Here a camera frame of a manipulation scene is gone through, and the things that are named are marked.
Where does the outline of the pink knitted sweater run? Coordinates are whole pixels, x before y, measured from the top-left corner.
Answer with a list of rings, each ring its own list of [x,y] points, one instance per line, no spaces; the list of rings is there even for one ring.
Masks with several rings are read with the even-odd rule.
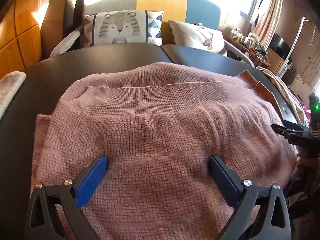
[[[157,62],[89,75],[37,116],[31,181],[59,184],[102,154],[107,174],[83,209],[101,239],[214,239],[233,209],[208,159],[285,187],[297,150],[272,124],[281,124],[278,104],[248,71]]]

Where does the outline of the beige knitted garment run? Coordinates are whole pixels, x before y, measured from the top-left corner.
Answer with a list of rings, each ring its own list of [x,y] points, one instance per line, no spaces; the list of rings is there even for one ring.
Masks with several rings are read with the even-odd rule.
[[[276,86],[280,94],[283,96],[285,101],[289,104],[291,109],[293,110],[293,115],[295,116],[297,122],[305,127],[309,127],[309,121],[305,112],[303,111],[303,106],[299,102],[299,100],[295,97],[295,95],[289,90],[289,88],[285,85],[281,78],[274,75],[270,70],[263,67],[256,67],[256,69],[262,71]]]

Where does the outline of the magenta cloth pile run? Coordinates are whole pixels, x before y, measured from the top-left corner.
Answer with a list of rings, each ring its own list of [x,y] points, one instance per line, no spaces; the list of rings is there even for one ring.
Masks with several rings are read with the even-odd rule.
[[[306,119],[308,120],[308,123],[310,123],[311,121],[311,110],[306,106],[306,105],[303,105],[303,111],[306,115]]]

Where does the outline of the cardboard box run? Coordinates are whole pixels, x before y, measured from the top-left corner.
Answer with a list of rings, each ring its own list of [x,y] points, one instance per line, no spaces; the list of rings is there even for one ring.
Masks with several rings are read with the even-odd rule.
[[[274,75],[279,75],[285,61],[271,48],[267,49],[267,55],[270,63],[268,67],[269,70],[272,71]]]

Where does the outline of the wooden side table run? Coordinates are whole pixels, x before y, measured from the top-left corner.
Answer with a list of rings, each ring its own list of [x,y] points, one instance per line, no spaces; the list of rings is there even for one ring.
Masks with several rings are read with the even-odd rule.
[[[251,38],[242,35],[242,33],[236,34],[234,37],[226,36],[225,38],[231,45],[238,48],[241,52],[248,54],[248,57],[256,67],[261,66],[267,68],[271,66],[268,52],[263,46],[253,42]]]

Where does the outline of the beige window curtain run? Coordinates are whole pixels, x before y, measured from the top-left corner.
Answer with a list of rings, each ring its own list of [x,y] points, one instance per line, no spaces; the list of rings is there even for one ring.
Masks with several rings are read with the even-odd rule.
[[[250,20],[251,32],[267,48],[279,23],[283,0],[255,0]]]

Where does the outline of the deer print pillow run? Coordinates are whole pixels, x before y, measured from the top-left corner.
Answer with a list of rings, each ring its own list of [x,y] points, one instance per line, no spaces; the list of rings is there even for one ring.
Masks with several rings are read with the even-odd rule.
[[[172,20],[168,20],[168,23],[176,45],[227,56],[221,31],[207,28],[201,23],[191,24]]]

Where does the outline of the white knitted cloth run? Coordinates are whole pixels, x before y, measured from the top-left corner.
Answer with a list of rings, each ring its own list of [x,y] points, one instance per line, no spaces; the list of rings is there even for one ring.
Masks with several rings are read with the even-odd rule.
[[[13,71],[4,76],[0,83],[0,120],[2,119],[7,107],[11,103],[13,97],[25,81],[26,74],[24,72]]]

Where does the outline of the multicolour sofa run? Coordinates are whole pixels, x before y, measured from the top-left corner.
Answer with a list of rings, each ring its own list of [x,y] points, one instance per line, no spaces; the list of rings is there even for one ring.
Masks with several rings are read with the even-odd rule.
[[[201,23],[207,28],[220,31],[221,9],[208,0],[66,0],[63,39],[52,50],[51,56],[83,48],[80,39],[83,21],[87,15],[118,10],[163,11],[162,45],[175,44],[168,20],[191,24]],[[226,40],[225,49],[227,54],[233,53],[244,63],[252,65],[247,55]]]

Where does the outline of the wooden cabinet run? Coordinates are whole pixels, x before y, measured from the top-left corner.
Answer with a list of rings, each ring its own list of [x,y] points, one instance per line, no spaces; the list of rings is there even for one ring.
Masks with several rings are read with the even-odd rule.
[[[40,0],[14,0],[1,20],[1,77],[42,60]]]

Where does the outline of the tiger print pillow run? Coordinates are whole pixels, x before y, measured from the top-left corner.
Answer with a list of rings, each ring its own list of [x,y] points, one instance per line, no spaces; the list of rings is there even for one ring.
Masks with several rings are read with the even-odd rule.
[[[83,48],[120,43],[162,45],[163,11],[118,10],[87,15],[83,21]]]

